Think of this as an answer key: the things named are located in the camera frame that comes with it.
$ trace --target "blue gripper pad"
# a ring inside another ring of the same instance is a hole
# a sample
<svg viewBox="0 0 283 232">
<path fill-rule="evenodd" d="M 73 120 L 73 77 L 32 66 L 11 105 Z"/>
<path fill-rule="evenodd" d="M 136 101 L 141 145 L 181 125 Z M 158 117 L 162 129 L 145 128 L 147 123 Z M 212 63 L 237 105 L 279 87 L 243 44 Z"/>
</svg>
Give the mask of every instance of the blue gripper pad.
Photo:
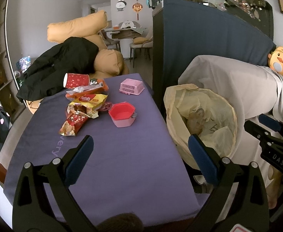
<svg viewBox="0 0 283 232">
<path fill-rule="evenodd" d="M 275 132 L 279 132 L 281 130 L 280 122 L 275 119 L 272 119 L 271 117 L 268 117 L 265 114 L 261 114 L 260 116 L 258 116 L 258 121 Z"/>
<path fill-rule="evenodd" d="M 66 167 L 64 181 L 64 184 L 66 186 L 70 186 L 76 183 L 91 153 L 93 152 L 93 147 L 93 138 L 89 136 Z"/>
<path fill-rule="evenodd" d="M 219 184 L 218 169 L 212 162 L 203 146 L 204 144 L 200 144 L 200 142 L 193 135 L 189 137 L 188 147 L 193 155 L 193 158 L 198 164 L 201 173 L 208 183 L 217 186 Z"/>
</svg>

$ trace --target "chinese lantern ornament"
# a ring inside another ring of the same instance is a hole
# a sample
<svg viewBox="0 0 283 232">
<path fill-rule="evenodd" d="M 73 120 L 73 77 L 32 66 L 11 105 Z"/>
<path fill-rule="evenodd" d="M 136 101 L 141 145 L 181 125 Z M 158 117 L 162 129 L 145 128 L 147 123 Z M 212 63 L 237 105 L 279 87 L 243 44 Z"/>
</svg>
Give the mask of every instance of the chinese lantern ornament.
<svg viewBox="0 0 283 232">
<path fill-rule="evenodd" d="M 137 20 L 139 20 L 138 13 L 142 10 L 142 5 L 136 0 L 137 3 L 134 3 L 132 9 L 137 13 Z"/>
</svg>

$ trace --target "purple tablecloth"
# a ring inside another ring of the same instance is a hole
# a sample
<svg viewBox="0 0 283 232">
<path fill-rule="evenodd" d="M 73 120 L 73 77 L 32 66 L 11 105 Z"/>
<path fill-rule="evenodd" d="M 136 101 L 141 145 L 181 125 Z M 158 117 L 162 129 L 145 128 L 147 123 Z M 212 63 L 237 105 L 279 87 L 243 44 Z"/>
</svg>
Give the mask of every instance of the purple tablecloth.
<svg viewBox="0 0 283 232">
<path fill-rule="evenodd" d="M 65 91 L 45 98 L 23 132 L 7 171 L 4 193 L 13 203 L 24 163 L 49 163 L 76 147 L 85 135 L 94 139 L 94 151 L 70 191 L 90 221 L 97 225 L 124 212 L 134 212 L 145 226 L 195 216 L 207 194 L 195 194 L 167 126 L 145 89 L 140 95 L 119 92 L 125 78 L 141 80 L 139 74 L 106 79 L 107 101 L 127 101 L 138 114 L 130 127 L 117 128 L 107 112 L 89 119 L 76 137 L 58 134 L 65 122 L 69 101 Z M 46 192 L 55 216 L 62 214 Z"/>
</svg>

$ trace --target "tan sofa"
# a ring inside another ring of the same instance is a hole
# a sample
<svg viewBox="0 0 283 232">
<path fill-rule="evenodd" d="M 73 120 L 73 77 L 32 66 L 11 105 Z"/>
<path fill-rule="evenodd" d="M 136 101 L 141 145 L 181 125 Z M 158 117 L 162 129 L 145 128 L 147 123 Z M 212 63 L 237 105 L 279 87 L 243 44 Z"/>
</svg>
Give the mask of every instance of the tan sofa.
<svg viewBox="0 0 283 232">
<path fill-rule="evenodd" d="M 116 50 L 108 50 L 99 32 L 108 26 L 104 10 L 82 18 L 67 22 L 51 23 L 47 29 L 47 39 L 58 44 L 63 43 L 71 36 L 84 37 L 99 47 L 99 53 L 94 61 L 95 73 L 89 74 L 90 78 L 110 78 L 129 74 L 129 69 L 124 63 L 123 55 Z M 34 114 L 41 100 L 26 101 L 29 110 Z"/>
</svg>

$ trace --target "metal screw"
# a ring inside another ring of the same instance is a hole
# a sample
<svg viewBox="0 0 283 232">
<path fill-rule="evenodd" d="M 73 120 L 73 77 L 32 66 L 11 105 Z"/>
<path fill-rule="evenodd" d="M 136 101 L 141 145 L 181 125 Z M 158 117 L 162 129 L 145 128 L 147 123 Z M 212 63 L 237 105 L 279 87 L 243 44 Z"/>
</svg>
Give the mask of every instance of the metal screw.
<svg viewBox="0 0 283 232">
<path fill-rule="evenodd" d="M 27 162 L 27 163 L 25 163 L 25 165 L 24 165 L 25 168 L 29 168 L 30 166 L 31 166 L 31 163 L 30 163 L 30 162 Z"/>
<path fill-rule="evenodd" d="M 257 165 L 257 163 L 255 161 L 251 162 L 251 166 L 254 167 L 254 168 L 258 167 L 258 165 Z"/>
<path fill-rule="evenodd" d="M 227 157 L 223 157 L 223 158 L 222 158 L 222 162 L 223 162 L 224 164 L 229 164 L 230 161 L 231 161 L 231 160 L 230 160 L 229 158 L 227 158 Z"/>
<path fill-rule="evenodd" d="M 61 161 L 60 158 L 55 158 L 55 159 L 52 160 L 52 163 L 53 163 L 54 165 L 58 165 L 58 164 L 60 163 L 60 161 Z"/>
</svg>

